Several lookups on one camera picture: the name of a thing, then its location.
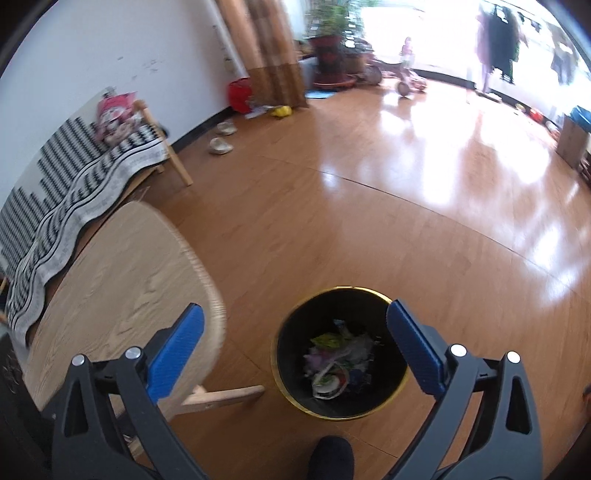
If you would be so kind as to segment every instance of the black and white blanket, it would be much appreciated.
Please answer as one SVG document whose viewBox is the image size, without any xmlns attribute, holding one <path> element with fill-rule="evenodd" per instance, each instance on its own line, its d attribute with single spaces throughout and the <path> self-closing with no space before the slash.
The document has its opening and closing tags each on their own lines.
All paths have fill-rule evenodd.
<svg viewBox="0 0 591 480">
<path fill-rule="evenodd" d="M 22 344 L 43 312 L 45 285 L 67 265 L 85 224 L 114 205 L 137 172 L 167 158 L 150 125 L 114 148 L 97 143 L 91 123 L 100 97 L 43 145 L 0 210 L 0 271 L 10 281 L 6 314 Z"/>
</svg>

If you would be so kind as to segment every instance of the curtain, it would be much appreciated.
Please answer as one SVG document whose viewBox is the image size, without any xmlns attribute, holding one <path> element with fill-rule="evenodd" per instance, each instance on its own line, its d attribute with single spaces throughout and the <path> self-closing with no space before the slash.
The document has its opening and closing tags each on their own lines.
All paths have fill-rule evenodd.
<svg viewBox="0 0 591 480">
<path fill-rule="evenodd" d="M 217 0 L 261 105 L 307 106 L 281 0 Z"/>
</svg>

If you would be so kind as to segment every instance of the foot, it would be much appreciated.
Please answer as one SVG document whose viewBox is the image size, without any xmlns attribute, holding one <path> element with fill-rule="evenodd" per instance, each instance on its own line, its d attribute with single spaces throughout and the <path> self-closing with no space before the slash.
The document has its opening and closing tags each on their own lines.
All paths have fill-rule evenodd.
<svg viewBox="0 0 591 480">
<path fill-rule="evenodd" d="M 310 457 L 307 480 L 353 480 L 354 471 L 351 444 L 341 437 L 322 437 Z"/>
</svg>

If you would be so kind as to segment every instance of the trash can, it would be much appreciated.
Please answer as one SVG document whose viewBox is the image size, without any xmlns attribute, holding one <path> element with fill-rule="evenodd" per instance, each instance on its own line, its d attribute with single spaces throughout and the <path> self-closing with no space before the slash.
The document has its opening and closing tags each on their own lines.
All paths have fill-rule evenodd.
<svg viewBox="0 0 591 480">
<path fill-rule="evenodd" d="M 300 410 L 325 420 L 364 417 L 392 400 L 404 386 L 407 363 L 386 325 L 390 299 L 360 287 L 335 287 L 297 306 L 286 318 L 271 349 L 275 382 L 284 396 Z M 312 380 L 304 374 L 304 355 L 312 339 L 338 333 L 342 320 L 352 335 L 367 333 L 375 341 L 367 373 L 371 382 L 359 391 L 336 398 L 315 398 Z"/>
</svg>

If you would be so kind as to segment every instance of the blue mat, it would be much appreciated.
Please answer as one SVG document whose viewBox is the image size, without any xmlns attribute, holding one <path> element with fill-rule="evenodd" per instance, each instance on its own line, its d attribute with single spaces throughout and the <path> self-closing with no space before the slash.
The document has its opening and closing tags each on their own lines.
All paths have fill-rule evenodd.
<svg viewBox="0 0 591 480">
<path fill-rule="evenodd" d="M 327 92 L 326 90 L 308 90 L 306 92 L 306 98 L 310 99 L 323 99 L 323 98 L 330 98 L 336 92 Z"/>
</svg>

